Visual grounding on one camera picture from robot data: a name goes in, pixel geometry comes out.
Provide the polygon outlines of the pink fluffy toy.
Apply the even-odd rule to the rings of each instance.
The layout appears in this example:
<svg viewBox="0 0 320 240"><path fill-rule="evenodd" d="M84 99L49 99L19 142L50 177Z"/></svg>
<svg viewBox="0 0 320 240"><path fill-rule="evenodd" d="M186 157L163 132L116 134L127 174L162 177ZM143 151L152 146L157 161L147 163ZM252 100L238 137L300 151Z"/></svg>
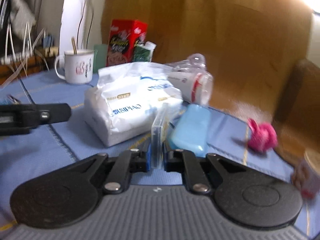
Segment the pink fluffy toy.
<svg viewBox="0 0 320 240"><path fill-rule="evenodd" d="M251 130L248 147L258 153L266 153L278 146L278 138L274 127L266 122L257 123L254 119L248 119L247 124Z"/></svg>

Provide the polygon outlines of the blue glasses case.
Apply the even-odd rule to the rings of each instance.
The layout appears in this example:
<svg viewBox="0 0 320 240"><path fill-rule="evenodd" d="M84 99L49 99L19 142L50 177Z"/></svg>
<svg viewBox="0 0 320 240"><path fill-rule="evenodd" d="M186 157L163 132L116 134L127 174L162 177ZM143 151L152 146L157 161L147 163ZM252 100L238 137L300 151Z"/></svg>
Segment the blue glasses case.
<svg viewBox="0 0 320 240"><path fill-rule="evenodd" d="M210 121L211 113L208 108L189 105L169 135L170 148L189 150L197 157L205 157Z"/></svg>

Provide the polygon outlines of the yellow card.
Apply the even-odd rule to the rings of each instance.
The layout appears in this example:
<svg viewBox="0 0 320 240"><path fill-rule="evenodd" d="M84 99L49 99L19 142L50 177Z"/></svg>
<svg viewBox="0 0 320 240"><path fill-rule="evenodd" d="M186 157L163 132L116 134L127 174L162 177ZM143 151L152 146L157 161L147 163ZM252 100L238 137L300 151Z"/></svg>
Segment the yellow card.
<svg viewBox="0 0 320 240"><path fill-rule="evenodd" d="M168 123L168 103L164 103L151 127L151 168L160 169L163 164L163 142Z"/></svg>

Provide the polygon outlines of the purple pen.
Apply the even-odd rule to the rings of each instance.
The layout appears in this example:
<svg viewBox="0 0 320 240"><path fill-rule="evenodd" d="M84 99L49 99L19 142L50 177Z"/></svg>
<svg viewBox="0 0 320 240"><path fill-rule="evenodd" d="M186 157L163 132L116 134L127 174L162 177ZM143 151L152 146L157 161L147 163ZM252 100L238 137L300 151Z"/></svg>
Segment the purple pen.
<svg viewBox="0 0 320 240"><path fill-rule="evenodd" d="M13 97L12 95L7 95L6 101L8 105L19 105L21 104L21 101L17 98Z"/></svg>

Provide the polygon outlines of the blue striped tablecloth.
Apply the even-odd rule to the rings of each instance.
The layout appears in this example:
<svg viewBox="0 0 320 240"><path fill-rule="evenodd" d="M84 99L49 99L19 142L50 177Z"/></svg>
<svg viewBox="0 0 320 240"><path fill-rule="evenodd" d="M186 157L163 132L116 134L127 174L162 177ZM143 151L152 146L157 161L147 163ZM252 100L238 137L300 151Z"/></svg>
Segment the blue striped tablecloth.
<svg viewBox="0 0 320 240"><path fill-rule="evenodd" d="M178 172L149 170L132 174L129 188L106 195L85 219L62 228L20 224L10 197L21 184L98 153L117 157L124 150L148 146L148 135L106 148L84 121L88 85L71 86L52 72L17 81L1 91L27 104L67 103L68 122L40 126L26 135L1 139L1 239L319 239L319 199L303 202L294 224L282 228L247 228L222 215L206 196L187 191ZM221 111L212 116L208 150L289 183L292 168L274 152L262 158L246 148L246 124Z"/></svg>

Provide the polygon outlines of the white enamel mug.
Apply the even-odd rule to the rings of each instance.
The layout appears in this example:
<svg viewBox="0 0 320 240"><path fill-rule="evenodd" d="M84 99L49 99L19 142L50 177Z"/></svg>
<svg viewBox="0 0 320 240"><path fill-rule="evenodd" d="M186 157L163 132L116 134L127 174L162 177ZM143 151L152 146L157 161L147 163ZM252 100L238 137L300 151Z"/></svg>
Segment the white enamel mug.
<svg viewBox="0 0 320 240"><path fill-rule="evenodd" d="M63 55L56 57L54 69L56 75L61 80L73 85L83 85L90 83L93 76L94 65L93 50L65 51Z"/></svg>

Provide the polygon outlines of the brown chair back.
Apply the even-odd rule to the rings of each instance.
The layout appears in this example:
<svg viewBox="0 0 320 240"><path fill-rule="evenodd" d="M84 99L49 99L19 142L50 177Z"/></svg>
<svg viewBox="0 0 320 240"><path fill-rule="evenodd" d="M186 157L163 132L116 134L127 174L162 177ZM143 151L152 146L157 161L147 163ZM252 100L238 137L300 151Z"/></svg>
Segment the brown chair back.
<svg viewBox="0 0 320 240"><path fill-rule="evenodd" d="M306 149L319 152L319 67L307 59L292 68L278 101L272 125L276 153L292 166Z"/></svg>

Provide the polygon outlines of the white router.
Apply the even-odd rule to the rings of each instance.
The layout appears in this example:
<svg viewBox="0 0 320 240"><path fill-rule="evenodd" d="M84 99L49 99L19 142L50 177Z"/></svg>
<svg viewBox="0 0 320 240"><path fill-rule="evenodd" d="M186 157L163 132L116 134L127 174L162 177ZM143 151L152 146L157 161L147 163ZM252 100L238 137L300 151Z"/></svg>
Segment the white router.
<svg viewBox="0 0 320 240"><path fill-rule="evenodd" d="M8 23L2 40L4 42L4 51L3 54L1 54L1 65L12 65L19 62L22 63L24 60L27 64L31 57L34 57L36 60L36 57L38 56L42 59L47 69L49 69L46 57L36 48L40 38L45 38L47 36L46 30L42 29L33 42L31 40L30 24L27 22L24 28L22 41L15 45L12 26L11 23Z"/></svg>

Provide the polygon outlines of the white tissue pack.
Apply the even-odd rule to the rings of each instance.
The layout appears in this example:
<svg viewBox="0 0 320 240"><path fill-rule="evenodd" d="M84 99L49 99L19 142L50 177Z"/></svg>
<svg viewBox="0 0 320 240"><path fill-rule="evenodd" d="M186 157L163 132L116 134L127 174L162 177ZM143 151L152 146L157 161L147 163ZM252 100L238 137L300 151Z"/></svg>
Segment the white tissue pack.
<svg viewBox="0 0 320 240"><path fill-rule="evenodd" d="M106 147L150 131L163 105L180 111L182 93L168 80L171 67L133 62L99 70L95 87L85 92L85 122Z"/></svg>

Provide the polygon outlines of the paper cups in plastic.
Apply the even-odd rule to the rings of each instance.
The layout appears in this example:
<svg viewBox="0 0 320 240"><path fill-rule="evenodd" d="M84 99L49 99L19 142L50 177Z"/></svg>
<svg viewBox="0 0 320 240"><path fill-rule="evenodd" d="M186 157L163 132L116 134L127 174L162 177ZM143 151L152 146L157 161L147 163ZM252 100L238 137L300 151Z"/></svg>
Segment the paper cups in plastic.
<svg viewBox="0 0 320 240"><path fill-rule="evenodd" d="M204 55L196 53L187 59L168 63L171 72L168 80L178 88L183 100L188 103L207 106L213 91L213 76L207 72Z"/></svg>

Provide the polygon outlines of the red snack box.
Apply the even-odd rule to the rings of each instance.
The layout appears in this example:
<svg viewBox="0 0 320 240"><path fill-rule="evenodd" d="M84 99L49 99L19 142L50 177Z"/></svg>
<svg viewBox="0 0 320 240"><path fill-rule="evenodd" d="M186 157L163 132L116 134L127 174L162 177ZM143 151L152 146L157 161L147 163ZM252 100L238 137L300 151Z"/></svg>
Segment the red snack box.
<svg viewBox="0 0 320 240"><path fill-rule="evenodd" d="M139 20L112 20L108 41L108 67L132 61L135 46L144 44L148 24Z"/></svg>

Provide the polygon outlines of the green white bottle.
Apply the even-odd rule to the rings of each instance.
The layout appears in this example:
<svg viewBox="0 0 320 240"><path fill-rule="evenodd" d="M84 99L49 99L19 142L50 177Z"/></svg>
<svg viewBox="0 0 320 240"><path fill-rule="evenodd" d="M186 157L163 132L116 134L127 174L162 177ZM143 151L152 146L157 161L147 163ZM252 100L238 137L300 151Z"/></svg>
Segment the green white bottle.
<svg viewBox="0 0 320 240"><path fill-rule="evenodd" d="M145 44L138 44L135 46L133 54L133 62L151 62L153 52L156 49L156 44L146 42Z"/></svg>

